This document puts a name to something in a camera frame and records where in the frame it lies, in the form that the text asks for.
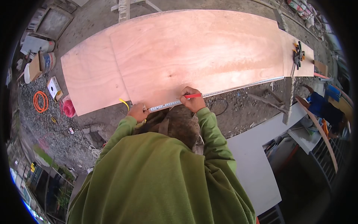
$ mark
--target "yellow cord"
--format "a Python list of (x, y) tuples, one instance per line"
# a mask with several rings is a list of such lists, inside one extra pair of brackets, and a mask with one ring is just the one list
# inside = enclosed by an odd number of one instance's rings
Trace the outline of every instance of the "yellow cord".
[[(123, 103), (127, 106), (128, 111), (129, 111), (129, 106), (128, 106), (128, 104), (127, 104), (124, 100), (122, 100), (121, 98), (119, 98), (119, 101), (123, 102)], [(137, 125), (135, 126), (135, 128), (140, 128), (140, 127), (143, 126), (146, 122), (147, 122), (147, 119), (144, 119), (144, 121), (142, 121), (141, 123), (137, 124)]]
[(129, 111), (129, 106), (128, 106), (128, 104), (127, 104), (124, 100), (122, 100), (121, 98), (119, 98), (119, 101), (124, 102), (124, 104), (127, 106), (128, 111)]

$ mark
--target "dirt ground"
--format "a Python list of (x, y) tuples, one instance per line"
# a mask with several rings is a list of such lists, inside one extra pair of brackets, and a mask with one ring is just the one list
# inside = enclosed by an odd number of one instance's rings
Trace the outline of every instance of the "dirt ground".
[[(276, 20), (272, 9), (250, 0), (151, 1), (163, 11), (178, 9), (222, 9), (251, 13)], [(115, 131), (118, 122), (126, 115), (126, 106), (124, 104), (117, 104), (70, 119), (61, 114), (58, 104), (51, 102), (49, 106), (50, 112), (48, 114), (59, 118), (59, 124), (54, 126), (48, 116), (40, 116), (39, 114), (30, 112), (30, 110), (33, 111), (33, 105), (26, 103), (26, 101), (30, 100), (31, 102), (30, 98), (33, 97), (36, 91), (46, 91), (45, 83), (53, 76), (56, 76), (64, 92), (64, 96), (68, 94), (62, 73), (61, 56), (86, 38), (116, 24), (118, 22), (118, 13), (112, 13), (110, 11), (111, 7), (115, 4), (115, 0), (90, 0), (83, 7), (78, 7), (72, 14), (74, 16), (73, 21), (56, 43), (54, 52), (57, 62), (55, 68), (31, 85), (20, 86), (20, 119), (25, 130), (27, 130), (27, 134), (32, 135), (34, 139), (32, 144), (36, 144), (36, 141), (38, 144), (44, 144), (45, 147), (47, 147), (46, 150), (44, 149), (46, 153), (51, 157), (56, 156), (56, 160), (62, 165), (75, 167), (77, 172), (79, 172), (78, 164), (83, 166), (80, 169), (84, 171), (93, 166), (95, 161), (88, 150), (88, 146), (91, 142), (82, 130), (90, 128), (91, 131), (97, 131), (104, 140), (108, 140)], [(283, 3), (283, 5), (287, 9), (284, 9), (284, 11), (293, 16), (294, 13), (289, 9), (286, 3)], [(142, 6), (131, 5), (131, 18), (149, 13), (151, 12)], [(297, 15), (295, 19), (303, 23)], [(317, 41), (312, 35), (290, 19), (285, 18), (285, 20), (289, 27), (289, 33), (312, 48), (315, 53), (315, 59), (327, 64), (329, 66), (329, 72), (332, 73), (332, 57), (327, 48), (327, 44), (325, 42), (322, 44)], [(315, 77), (298, 78), (295, 84), (295, 94), (307, 97), (309, 92), (301, 87), (302, 83), (314, 87), (317, 82), (318, 78)], [(273, 91), (281, 97), (281, 99), (284, 99), (284, 80), (274, 81), (273, 87), (270, 86), (270, 83), (266, 83), (205, 99), (208, 107), (216, 114), (224, 111), (217, 116), (217, 121), (220, 130), (226, 138), (240, 134), (279, 113), (278, 110), (247, 97), (247, 93), (251, 93), (274, 102), (274, 98), (266, 92), (268, 88), (273, 88)], [(69, 127), (74, 128), (76, 131), (75, 135), (68, 133)]]

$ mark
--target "white box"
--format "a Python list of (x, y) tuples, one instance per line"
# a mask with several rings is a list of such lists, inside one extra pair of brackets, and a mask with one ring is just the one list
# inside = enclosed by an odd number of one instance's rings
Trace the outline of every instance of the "white box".
[(53, 99), (56, 97), (56, 100), (58, 100), (63, 95), (55, 76), (48, 81), (47, 88)]

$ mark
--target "orange wire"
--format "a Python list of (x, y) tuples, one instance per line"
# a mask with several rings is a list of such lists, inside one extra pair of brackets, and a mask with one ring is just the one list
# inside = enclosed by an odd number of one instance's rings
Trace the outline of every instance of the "orange wire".
[[(42, 99), (44, 101), (44, 106), (42, 108), (39, 106), (39, 101), (38, 101), (39, 96), (42, 96)], [(47, 98), (46, 94), (42, 91), (37, 91), (34, 95), (33, 104), (34, 104), (34, 107), (37, 112), (42, 113), (42, 112), (46, 111), (48, 109), (48, 98)]]

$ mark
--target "paint bucket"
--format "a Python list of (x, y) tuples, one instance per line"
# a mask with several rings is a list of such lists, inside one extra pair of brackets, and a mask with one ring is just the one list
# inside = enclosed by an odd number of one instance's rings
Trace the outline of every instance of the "paint bucket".
[(55, 48), (55, 42), (54, 41), (48, 41), (46, 44), (44, 44), (42, 47), (41, 47), (41, 51), (43, 52), (52, 52)]
[(40, 54), (41, 69), (43, 73), (47, 73), (55, 67), (56, 57), (55, 53), (43, 53)]

